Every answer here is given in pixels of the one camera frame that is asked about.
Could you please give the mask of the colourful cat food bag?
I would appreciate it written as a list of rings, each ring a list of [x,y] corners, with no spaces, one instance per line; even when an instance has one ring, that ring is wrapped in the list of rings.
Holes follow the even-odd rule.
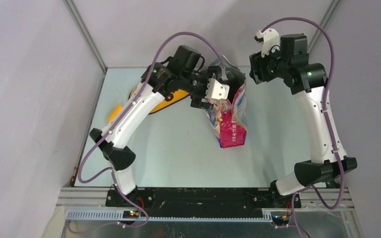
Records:
[[[246,89],[247,79],[238,67],[232,65],[229,60],[222,56],[226,66],[230,86],[226,100],[209,99],[212,107],[206,111],[206,117],[211,124],[221,148],[242,146],[247,136],[246,120]]]

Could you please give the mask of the yellow plastic food scoop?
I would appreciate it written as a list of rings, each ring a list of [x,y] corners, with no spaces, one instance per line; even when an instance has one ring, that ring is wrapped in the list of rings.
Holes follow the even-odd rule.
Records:
[[[120,113],[120,111],[122,110],[122,105],[121,104],[118,104],[114,109],[113,111],[110,113],[109,117],[108,117],[108,122],[112,122],[116,116]]]

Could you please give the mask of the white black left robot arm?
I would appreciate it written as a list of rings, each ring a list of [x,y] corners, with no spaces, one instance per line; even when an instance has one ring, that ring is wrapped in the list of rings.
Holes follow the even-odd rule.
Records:
[[[203,56],[186,45],[181,45],[172,57],[150,65],[141,77],[126,105],[103,129],[94,128],[90,137],[108,161],[115,185],[119,188],[118,201],[132,206],[137,200],[132,164],[136,155],[127,143],[148,114],[162,101],[178,90],[189,93],[191,107],[207,110],[208,100],[227,99],[230,87],[223,57],[219,64],[205,70],[196,65]]]

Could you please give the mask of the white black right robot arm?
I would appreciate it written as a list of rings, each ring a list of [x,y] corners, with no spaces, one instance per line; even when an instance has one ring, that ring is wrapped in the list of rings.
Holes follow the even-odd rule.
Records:
[[[282,207],[289,194],[319,182],[335,179],[341,173],[357,168],[356,158],[347,156],[338,133],[330,105],[323,94],[327,83],[325,68],[320,63],[310,63],[308,41],[304,34],[280,36],[272,28],[258,31],[254,39],[262,44],[261,51],[250,55],[250,77],[256,84],[276,78],[290,88],[300,105],[310,142],[310,160],[298,162],[294,171],[271,183],[269,202]]]

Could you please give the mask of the yellow double pet bowl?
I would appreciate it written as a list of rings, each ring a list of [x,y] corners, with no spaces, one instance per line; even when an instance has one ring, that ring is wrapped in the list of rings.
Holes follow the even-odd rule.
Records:
[[[145,111],[149,114],[154,114],[179,102],[189,95],[190,94],[184,90],[177,90],[175,92],[167,93],[167,96],[163,96],[159,92],[153,92],[152,86],[139,83],[131,91],[129,100],[125,104],[125,108],[122,109],[122,112],[126,111],[128,114],[133,108],[138,108],[138,110],[142,110],[142,112]]]

